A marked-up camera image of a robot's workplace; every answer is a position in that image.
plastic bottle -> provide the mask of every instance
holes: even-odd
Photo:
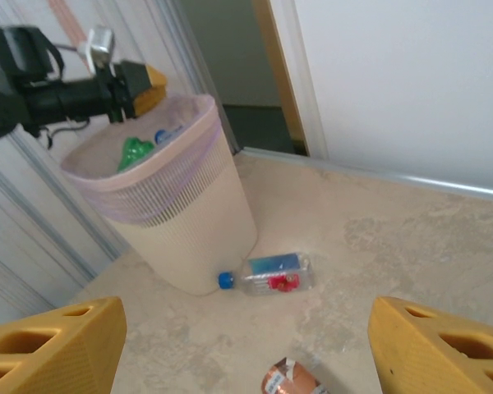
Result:
[[[250,259],[237,272],[219,274],[219,287],[239,289],[252,296],[308,290],[314,286],[311,261],[291,253]]]

